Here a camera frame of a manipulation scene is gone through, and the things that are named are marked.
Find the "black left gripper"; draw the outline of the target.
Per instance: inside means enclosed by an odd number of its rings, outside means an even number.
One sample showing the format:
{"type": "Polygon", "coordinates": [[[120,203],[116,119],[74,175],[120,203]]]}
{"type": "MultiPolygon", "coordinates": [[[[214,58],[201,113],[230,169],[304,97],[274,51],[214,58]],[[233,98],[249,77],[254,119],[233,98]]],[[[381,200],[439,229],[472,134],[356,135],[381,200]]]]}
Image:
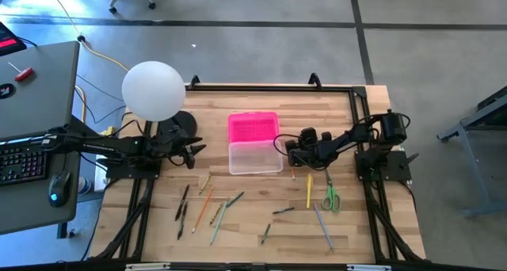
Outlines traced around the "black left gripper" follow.
{"type": "Polygon", "coordinates": [[[160,132],[154,137],[154,159],[168,159],[175,166],[186,165],[191,170],[195,166],[195,156],[207,146],[206,144],[196,146],[191,144],[202,140],[202,137],[188,135],[180,128],[171,129],[166,134],[160,132]]]}

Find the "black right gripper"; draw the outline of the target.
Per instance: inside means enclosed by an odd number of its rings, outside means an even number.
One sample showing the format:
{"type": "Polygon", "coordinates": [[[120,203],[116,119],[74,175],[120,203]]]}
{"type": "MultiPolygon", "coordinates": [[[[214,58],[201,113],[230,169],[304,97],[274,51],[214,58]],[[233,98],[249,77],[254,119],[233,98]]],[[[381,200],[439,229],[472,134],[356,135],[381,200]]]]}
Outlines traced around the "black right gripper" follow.
{"type": "Polygon", "coordinates": [[[304,128],[295,140],[285,143],[289,166],[328,166],[337,159],[337,148],[330,132],[323,132],[318,139],[314,128],[304,128]]]}

